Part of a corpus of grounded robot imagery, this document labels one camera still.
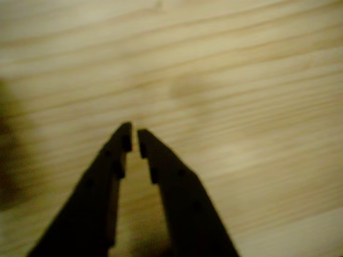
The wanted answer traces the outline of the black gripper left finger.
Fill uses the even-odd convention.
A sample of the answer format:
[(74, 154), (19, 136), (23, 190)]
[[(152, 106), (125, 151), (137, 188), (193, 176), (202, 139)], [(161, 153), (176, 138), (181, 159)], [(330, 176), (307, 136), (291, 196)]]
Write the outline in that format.
[(29, 256), (108, 256), (115, 245), (118, 198), (132, 150), (132, 124), (121, 124), (98, 152)]

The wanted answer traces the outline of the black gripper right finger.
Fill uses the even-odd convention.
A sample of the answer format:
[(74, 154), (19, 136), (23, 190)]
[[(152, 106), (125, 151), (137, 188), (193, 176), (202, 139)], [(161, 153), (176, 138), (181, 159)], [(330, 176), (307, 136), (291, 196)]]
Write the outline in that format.
[(175, 256), (238, 256), (198, 176), (151, 131), (138, 131), (140, 153), (158, 185)]

